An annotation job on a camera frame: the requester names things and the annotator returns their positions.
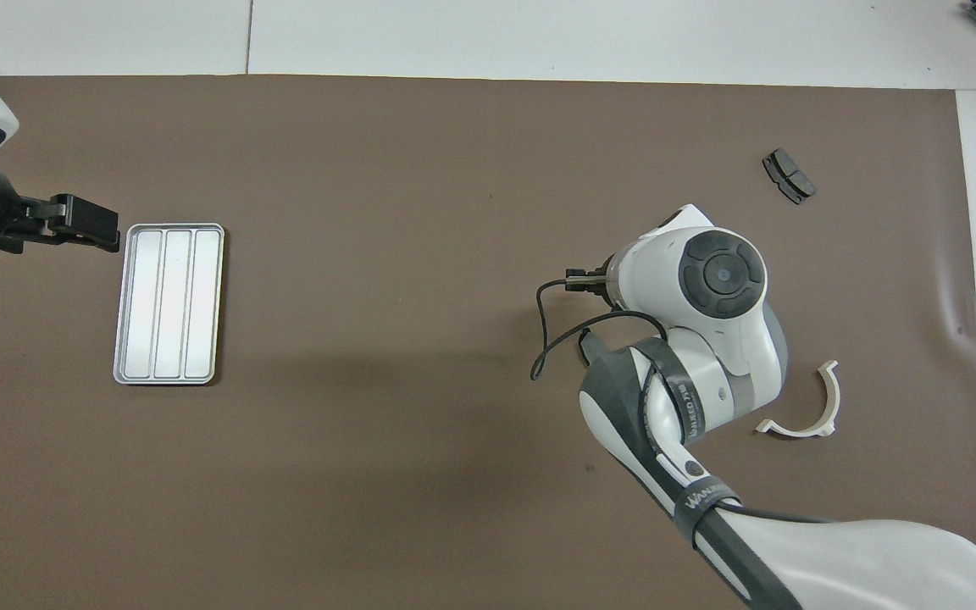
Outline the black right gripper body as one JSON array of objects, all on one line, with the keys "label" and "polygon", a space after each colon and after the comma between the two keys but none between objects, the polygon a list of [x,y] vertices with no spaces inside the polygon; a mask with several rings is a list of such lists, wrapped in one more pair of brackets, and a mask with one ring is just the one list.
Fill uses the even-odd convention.
[{"label": "black right gripper body", "polygon": [[607,303],[609,308],[616,308],[618,302],[613,290],[615,290],[615,279],[611,273],[611,265],[602,265],[589,271],[588,277],[591,279],[591,290],[598,297]]}]

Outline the silver metal tray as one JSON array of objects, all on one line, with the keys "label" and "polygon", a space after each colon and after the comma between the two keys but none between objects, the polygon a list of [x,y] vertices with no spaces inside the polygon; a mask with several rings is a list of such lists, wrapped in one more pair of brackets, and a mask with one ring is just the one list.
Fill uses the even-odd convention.
[{"label": "silver metal tray", "polygon": [[120,385],[208,385],[216,375],[225,229],[132,225],[112,374]]}]

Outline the brown table mat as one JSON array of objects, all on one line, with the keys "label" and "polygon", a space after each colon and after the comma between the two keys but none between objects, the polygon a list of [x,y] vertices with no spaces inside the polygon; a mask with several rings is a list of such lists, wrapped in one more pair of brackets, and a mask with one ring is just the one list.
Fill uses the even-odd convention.
[{"label": "brown table mat", "polygon": [[[976,544],[951,92],[0,77],[20,193],[227,236],[203,387],[112,374],[123,256],[0,252],[0,610],[735,610],[594,440],[535,290],[693,203],[755,244],[786,387],[693,451],[744,502]],[[783,149],[817,187],[787,200]],[[783,439],[824,412],[825,439]]]}]

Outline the white curved plastic bracket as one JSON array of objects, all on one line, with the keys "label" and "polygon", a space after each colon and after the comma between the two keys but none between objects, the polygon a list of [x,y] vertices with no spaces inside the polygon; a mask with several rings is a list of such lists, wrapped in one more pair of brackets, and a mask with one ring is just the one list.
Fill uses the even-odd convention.
[{"label": "white curved plastic bracket", "polygon": [[838,364],[840,363],[837,360],[830,359],[817,369],[823,381],[825,403],[823,413],[816,422],[802,430],[791,430],[772,419],[764,419],[755,426],[754,431],[758,434],[774,434],[783,439],[825,439],[833,435],[836,432],[836,420],[843,397],[836,375]]}]

